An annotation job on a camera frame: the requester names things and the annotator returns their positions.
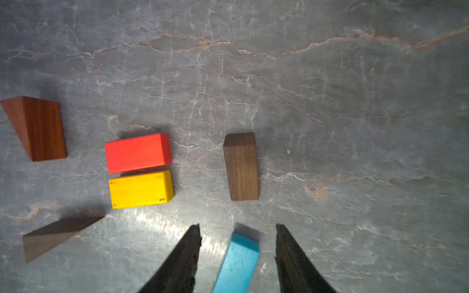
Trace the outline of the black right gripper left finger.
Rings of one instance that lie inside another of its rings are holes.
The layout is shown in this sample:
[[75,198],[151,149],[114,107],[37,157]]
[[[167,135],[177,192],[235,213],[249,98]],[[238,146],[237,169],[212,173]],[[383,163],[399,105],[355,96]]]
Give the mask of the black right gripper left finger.
[[200,225],[191,225],[142,293],[192,293],[202,237]]

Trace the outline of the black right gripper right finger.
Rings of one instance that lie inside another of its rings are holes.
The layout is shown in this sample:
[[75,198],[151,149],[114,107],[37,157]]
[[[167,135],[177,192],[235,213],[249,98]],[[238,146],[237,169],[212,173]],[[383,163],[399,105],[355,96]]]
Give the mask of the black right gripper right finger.
[[282,293],[334,293],[283,224],[276,225],[276,263]]

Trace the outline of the teal block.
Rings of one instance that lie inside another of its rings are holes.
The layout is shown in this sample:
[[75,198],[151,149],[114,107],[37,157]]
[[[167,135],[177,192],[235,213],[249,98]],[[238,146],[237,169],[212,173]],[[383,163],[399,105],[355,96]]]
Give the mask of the teal block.
[[213,292],[246,293],[259,255],[259,243],[233,232]]

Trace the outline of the yellow rectangular block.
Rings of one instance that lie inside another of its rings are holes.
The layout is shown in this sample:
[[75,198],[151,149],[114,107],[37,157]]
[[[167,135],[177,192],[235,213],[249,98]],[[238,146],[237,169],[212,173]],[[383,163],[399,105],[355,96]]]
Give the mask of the yellow rectangular block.
[[113,209],[160,205],[174,198],[169,170],[110,179],[109,188]]

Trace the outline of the red rectangular block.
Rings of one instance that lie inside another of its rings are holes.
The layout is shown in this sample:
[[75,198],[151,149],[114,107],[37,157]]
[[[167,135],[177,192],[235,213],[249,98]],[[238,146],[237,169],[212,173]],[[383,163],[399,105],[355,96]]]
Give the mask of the red rectangular block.
[[108,172],[123,173],[172,163],[169,135],[134,137],[105,143]]

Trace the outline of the brown wooden wedge block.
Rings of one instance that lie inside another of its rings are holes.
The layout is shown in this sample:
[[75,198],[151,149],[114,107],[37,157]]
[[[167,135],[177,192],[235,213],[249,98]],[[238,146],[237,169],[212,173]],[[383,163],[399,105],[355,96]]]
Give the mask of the brown wooden wedge block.
[[260,187],[255,134],[228,134],[223,149],[230,198],[233,201],[258,200]]

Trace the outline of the dark brown wedge block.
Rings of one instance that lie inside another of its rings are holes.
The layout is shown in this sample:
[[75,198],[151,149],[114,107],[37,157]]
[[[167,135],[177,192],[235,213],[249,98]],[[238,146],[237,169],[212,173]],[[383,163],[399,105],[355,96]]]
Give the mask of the dark brown wedge block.
[[104,216],[68,217],[23,236],[24,260],[29,263],[67,241]]

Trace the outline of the reddish brown wedge block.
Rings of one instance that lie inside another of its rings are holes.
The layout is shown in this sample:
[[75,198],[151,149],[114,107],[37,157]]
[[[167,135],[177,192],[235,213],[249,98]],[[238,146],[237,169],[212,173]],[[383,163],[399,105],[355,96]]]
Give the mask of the reddish brown wedge block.
[[19,96],[2,100],[1,106],[31,161],[67,157],[59,103]]

